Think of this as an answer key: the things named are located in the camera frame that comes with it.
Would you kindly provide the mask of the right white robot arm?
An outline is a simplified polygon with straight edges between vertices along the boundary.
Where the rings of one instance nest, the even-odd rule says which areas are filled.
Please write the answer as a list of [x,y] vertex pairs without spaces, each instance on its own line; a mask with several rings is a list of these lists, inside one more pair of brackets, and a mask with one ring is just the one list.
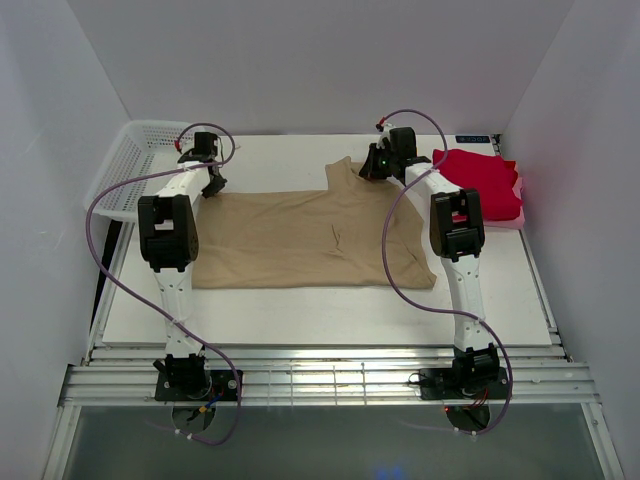
[[366,180],[393,177],[405,190],[415,188],[428,203],[429,242],[440,258],[449,284],[454,319],[452,366],[428,373],[424,387],[438,395],[474,397],[500,377],[497,343],[484,327],[486,319],[479,280],[479,256],[485,243],[479,192],[446,179],[417,154],[415,131],[382,120],[379,139],[369,145],[359,176]]

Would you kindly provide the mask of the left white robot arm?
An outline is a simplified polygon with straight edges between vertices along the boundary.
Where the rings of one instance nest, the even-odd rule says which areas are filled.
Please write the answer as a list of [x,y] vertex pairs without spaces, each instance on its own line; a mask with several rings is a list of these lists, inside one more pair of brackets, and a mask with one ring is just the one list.
[[212,163],[219,153],[219,137],[194,134],[193,146],[183,153],[173,175],[159,191],[138,200],[141,255],[158,285],[166,321],[165,358],[156,363],[168,388],[189,399],[205,397],[212,376],[205,369],[203,346],[184,332],[192,315],[192,269],[199,254],[195,211],[201,198],[226,184]]

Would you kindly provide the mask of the beige t shirt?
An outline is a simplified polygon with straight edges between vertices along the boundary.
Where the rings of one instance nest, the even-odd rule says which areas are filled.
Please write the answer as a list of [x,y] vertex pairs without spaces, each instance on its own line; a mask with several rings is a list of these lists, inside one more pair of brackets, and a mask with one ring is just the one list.
[[324,190],[220,193],[196,227],[198,289],[384,286],[432,289],[423,219],[399,187],[368,181],[345,157],[325,167]]

